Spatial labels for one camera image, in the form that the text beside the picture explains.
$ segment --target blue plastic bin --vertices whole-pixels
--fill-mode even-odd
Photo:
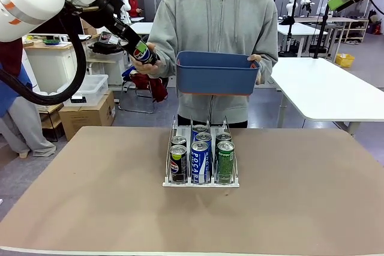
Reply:
[[[176,81],[186,94],[250,95],[259,64],[247,55],[183,51],[178,54]]]

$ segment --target hoodie drawstring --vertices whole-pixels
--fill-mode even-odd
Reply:
[[[238,42],[240,0],[235,0],[235,43]]]
[[[208,52],[211,51],[209,48],[211,42],[211,0],[206,0],[206,10],[207,10],[207,23],[208,23]]]

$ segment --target black pants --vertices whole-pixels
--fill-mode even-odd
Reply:
[[[193,122],[194,124],[202,124],[202,125],[205,125],[205,123],[203,122],[198,122],[198,121],[194,121]],[[184,117],[181,117],[180,115],[178,115],[178,125],[179,126],[188,126],[188,125],[191,125],[191,120],[190,119],[187,119],[187,118],[184,118]],[[245,122],[240,122],[240,123],[232,123],[232,124],[228,124],[229,128],[246,128],[248,127],[248,121],[245,121]]]

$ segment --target hoodie pocket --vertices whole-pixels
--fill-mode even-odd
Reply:
[[[179,91],[179,103],[182,106],[187,106],[195,110],[209,109],[209,101],[211,96],[184,94]]]
[[[236,108],[248,107],[249,97],[247,96],[218,96],[215,97],[213,110],[224,111]]]

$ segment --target person in red shirt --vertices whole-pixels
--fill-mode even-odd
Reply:
[[[130,5],[131,5],[131,10],[129,12],[130,17],[139,17],[140,13],[143,12],[143,10],[139,8],[138,0],[130,0]]]

